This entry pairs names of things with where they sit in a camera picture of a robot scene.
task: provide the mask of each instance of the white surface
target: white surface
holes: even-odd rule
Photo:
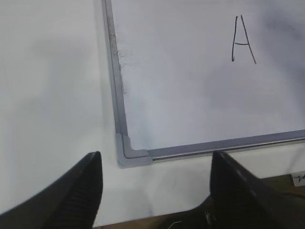
[[[156,149],[305,129],[305,1],[112,0],[128,135]],[[239,16],[231,61],[235,17]]]
[[[0,213],[95,150],[104,173],[96,226],[185,211],[209,195],[209,156],[118,167],[99,3],[0,1]],[[304,171],[304,151],[300,144],[234,157],[267,177]]]

